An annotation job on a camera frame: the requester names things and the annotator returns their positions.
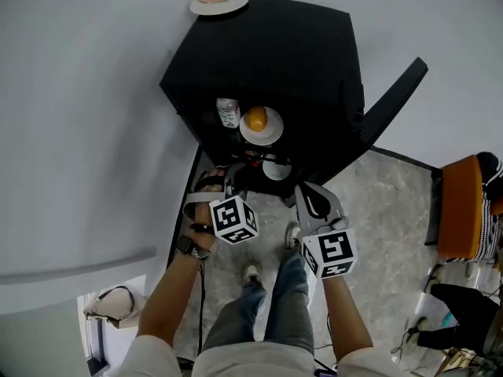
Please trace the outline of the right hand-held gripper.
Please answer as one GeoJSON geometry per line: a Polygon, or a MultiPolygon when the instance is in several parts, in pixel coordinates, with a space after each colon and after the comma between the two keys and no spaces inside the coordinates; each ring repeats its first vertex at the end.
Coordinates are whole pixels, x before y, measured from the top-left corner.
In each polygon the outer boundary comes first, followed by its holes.
{"type": "Polygon", "coordinates": [[[338,197],[326,188],[303,181],[295,189],[301,253],[318,279],[342,276],[358,260],[354,230],[338,197]]]}

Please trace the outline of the person's left hand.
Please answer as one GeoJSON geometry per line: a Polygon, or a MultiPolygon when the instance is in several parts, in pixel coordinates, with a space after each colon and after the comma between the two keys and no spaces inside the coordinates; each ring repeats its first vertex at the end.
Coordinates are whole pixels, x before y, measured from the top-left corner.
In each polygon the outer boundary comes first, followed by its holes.
{"type": "MultiPolygon", "coordinates": [[[[207,170],[202,176],[200,180],[203,180],[208,177],[224,177],[226,171],[222,168],[213,168],[207,170]]],[[[220,192],[223,190],[223,185],[206,185],[200,189],[201,192],[220,192]]],[[[196,203],[194,209],[194,221],[199,224],[212,226],[211,220],[211,210],[209,207],[209,203],[207,202],[199,202],[196,203]]]]}

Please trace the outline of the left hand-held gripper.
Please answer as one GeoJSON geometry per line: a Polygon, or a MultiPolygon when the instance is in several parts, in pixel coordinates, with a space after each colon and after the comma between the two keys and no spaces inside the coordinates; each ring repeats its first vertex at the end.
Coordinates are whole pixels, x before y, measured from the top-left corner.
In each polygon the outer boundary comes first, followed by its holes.
{"type": "Polygon", "coordinates": [[[229,245],[235,245],[253,239],[259,234],[258,217],[246,203],[247,187],[237,182],[237,174],[245,168],[243,163],[216,167],[226,171],[224,177],[201,176],[193,190],[185,198],[184,215],[192,221],[190,229],[197,233],[205,233],[219,238],[229,245]],[[223,185],[220,192],[201,192],[206,185],[223,185]],[[212,226],[194,221],[196,203],[207,202],[211,210],[212,226]]]}

